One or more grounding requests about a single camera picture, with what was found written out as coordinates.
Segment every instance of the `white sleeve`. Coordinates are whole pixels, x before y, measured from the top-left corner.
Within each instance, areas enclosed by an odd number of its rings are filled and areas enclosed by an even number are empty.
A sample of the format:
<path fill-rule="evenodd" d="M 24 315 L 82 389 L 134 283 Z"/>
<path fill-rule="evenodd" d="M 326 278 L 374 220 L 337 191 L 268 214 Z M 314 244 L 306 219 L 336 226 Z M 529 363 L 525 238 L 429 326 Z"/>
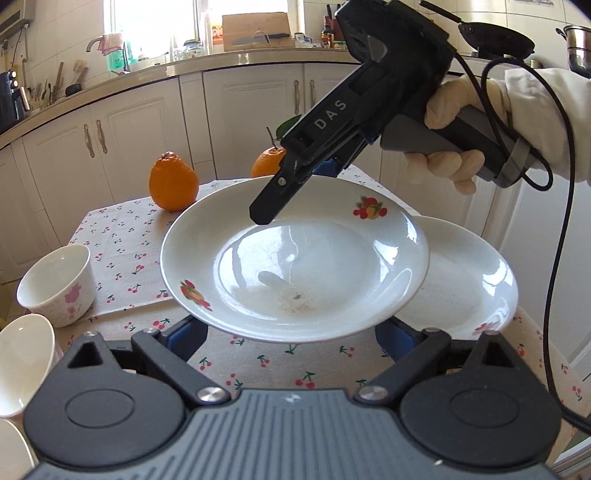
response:
<path fill-rule="evenodd" d="M 552 87 L 573 126 L 576 180 L 591 184 L 591 80 L 563 69 L 537 70 Z M 544 86 L 523 69 L 505 72 L 513 127 L 569 178 L 569 145 L 558 108 Z"/>

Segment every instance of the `hand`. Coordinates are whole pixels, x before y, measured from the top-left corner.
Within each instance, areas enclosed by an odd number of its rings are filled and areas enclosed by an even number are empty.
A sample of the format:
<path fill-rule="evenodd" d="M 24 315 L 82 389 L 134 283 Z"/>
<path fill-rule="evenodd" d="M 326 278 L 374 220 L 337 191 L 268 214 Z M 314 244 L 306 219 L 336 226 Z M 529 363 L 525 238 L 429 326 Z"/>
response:
<path fill-rule="evenodd" d="M 487 91 L 495 112 L 507 122 L 507 113 L 511 104 L 504 82 L 487 80 Z M 433 130 L 448 126 L 465 106 L 472 105 L 484 111 L 482 102 L 470 79 L 464 75 L 441 85 L 427 103 L 425 125 Z M 413 184 L 420 184 L 427 172 L 436 177 L 450 179 L 462 195 L 476 193 L 474 175 L 484 165 L 484 154 L 479 150 L 461 153 L 437 152 L 425 156 L 420 153 L 407 153 L 407 179 Z"/>

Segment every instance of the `metal bolt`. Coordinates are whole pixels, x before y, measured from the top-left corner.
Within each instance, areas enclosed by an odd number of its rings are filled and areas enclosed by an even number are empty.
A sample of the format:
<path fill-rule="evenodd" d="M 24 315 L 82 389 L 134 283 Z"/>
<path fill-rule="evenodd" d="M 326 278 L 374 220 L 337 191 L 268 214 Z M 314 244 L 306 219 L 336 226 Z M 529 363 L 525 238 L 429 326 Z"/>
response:
<path fill-rule="evenodd" d="M 220 387 L 205 387 L 197 392 L 197 398 L 205 403 L 217 403 L 226 397 L 226 391 Z"/>
<path fill-rule="evenodd" d="M 380 401 L 388 396 L 388 390 L 378 385 L 367 385 L 362 387 L 357 395 L 367 401 Z"/>

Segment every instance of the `table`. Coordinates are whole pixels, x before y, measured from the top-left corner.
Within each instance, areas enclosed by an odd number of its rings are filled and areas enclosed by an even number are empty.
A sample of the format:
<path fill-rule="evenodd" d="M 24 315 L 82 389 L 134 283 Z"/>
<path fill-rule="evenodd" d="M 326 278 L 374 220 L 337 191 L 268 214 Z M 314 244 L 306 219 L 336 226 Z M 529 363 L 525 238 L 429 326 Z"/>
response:
<path fill-rule="evenodd" d="M 376 190 L 419 215 L 355 166 L 340 177 Z M 240 181 L 202 185 L 197 198 Z M 160 274 L 160 247 L 178 215 L 160 209 L 149 197 L 88 213 L 70 243 L 90 248 L 97 298 L 80 320 L 56 330 L 63 349 L 88 330 L 100 332 L 107 340 L 129 339 L 138 329 L 154 326 L 164 330 L 187 315 L 171 298 Z M 535 322 L 518 308 L 504 335 L 545 382 L 542 336 Z M 583 382 L 553 345 L 551 357 L 563 403 L 587 416 L 591 402 Z M 246 387 L 354 391 L 391 366 L 392 360 L 376 342 L 373 329 L 330 342 L 282 345 L 239 338 L 210 327 L 207 341 L 189 364 L 235 396 Z M 563 422 L 549 463 L 564 450 L 574 432 Z"/>

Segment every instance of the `wooden cutting board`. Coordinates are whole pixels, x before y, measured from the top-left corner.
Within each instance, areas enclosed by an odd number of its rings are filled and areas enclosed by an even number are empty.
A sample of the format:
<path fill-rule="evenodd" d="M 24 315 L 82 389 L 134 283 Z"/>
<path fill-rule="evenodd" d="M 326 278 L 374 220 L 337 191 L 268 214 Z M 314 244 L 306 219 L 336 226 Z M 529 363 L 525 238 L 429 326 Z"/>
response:
<path fill-rule="evenodd" d="M 224 51 L 294 47 L 290 23 L 285 12 L 223 15 L 222 30 Z M 264 36 L 261 32 L 267 35 L 286 33 L 289 37 L 270 38 L 270 44 L 266 41 L 251 43 L 246 40 L 251 39 L 256 32 L 259 32 L 257 37 Z"/>

